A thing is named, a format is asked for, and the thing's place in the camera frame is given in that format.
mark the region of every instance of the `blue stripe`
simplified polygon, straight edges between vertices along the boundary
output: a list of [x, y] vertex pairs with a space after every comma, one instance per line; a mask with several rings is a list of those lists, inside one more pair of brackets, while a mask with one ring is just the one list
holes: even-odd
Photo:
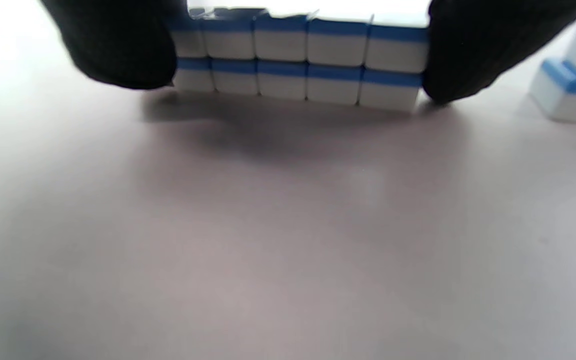
[[256, 71], [263, 74], [284, 76], [306, 76], [307, 63], [286, 63], [281, 61], [259, 61]]
[[213, 59], [212, 70], [224, 73], [254, 74], [257, 72], [257, 62], [255, 60]]
[[254, 29], [272, 32], [306, 32], [306, 24], [307, 17], [304, 14], [272, 17], [269, 13], [263, 13], [254, 20]]
[[308, 66], [308, 77], [330, 80], [351, 80], [358, 82], [362, 78], [362, 70], [361, 67], [323, 66], [311, 64]]
[[370, 38], [410, 43], [425, 43], [428, 41], [428, 32], [425, 27], [371, 25], [369, 36]]
[[325, 35], [366, 36], [368, 27], [368, 23], [365, 22], [331, 21], [315, 18], [309, 23], [308, 32]]
[[373, 84], [419, 88], [421, 87], [421, 74], [366, 69], [366, 71], [363, 72], [362, 81]]
[[178, 57], [176, 59], [176, 68], [187, 70], [210, 70], [210, 59], [208, 59], [208, 57], [202, 59], [185, 59]]
[[568, 61], [546, 59], [541, 69], [568, 94], [576, 95], [576, 67]]

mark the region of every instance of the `table surface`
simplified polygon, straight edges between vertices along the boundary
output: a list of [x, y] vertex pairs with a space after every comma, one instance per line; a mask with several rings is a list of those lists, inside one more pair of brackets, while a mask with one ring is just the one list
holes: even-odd
[[97, 84], [1, 6], [0, 360], [576, 359], [576, 125], [526, 96], [574, 29], [405, 118]]

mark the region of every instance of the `gloved finger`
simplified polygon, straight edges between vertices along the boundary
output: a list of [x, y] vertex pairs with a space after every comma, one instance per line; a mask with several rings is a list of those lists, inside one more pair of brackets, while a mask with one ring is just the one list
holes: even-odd
[[170, 84], [175, 48], [162, 12], [169, 0], [41, 0], [75, 66], [90, 78], [129, 89]]
[[477, 94], [576, 19], [576, 0], [433, 0], [423, 89], [445, 104]]

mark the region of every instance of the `gloved hand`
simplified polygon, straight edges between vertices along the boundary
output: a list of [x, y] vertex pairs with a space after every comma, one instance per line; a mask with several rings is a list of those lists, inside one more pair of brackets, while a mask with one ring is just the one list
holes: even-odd
[[[176, 53], [163, 19], [186, 0], [41, 0], [74, 64], [129, 89], [170, 84]], [[576, 0], [433, 0], [423, 88], [439, 104], [476, 94], [576, 19]]]

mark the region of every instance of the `black glove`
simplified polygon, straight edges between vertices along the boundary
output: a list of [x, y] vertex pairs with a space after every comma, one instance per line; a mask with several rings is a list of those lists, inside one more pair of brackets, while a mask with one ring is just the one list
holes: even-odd
[[[186, 0], [42, 0], [75, 65], [130, 89], [169, 84], [175, 48], [163, 19]], [[444, 104], [488, 87], [576, 19], [576, 0], [433, 0], [423, 89]]]

